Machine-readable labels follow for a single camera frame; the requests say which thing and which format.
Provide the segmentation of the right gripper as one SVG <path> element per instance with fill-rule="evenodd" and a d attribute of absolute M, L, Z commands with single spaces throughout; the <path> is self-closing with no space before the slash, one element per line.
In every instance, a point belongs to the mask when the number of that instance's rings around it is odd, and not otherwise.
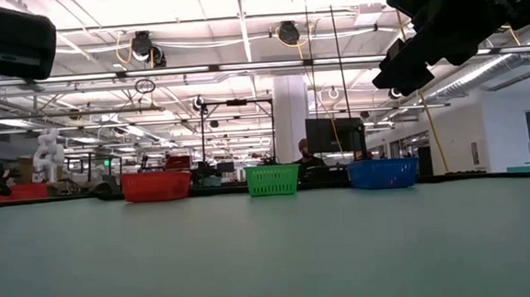
<path fill-rule="evenodd" d="M 435 78 L 430 67 L 440 60 L 453 66 L 465 63 L 507 21 L 494 0 L 386 1 L 410 18 L 415 34 L 389 46 L 373 84 L 403 96 L 429 84 Z"/>

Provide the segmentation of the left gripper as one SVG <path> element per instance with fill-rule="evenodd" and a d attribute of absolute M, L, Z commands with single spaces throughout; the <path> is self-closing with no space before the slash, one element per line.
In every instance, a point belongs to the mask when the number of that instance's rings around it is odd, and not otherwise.
<path fill-rule="evenodd" d="M 0 7 L 0 75 L 50 78 L 56 46 L 56 27 L 50 19 Z"/>

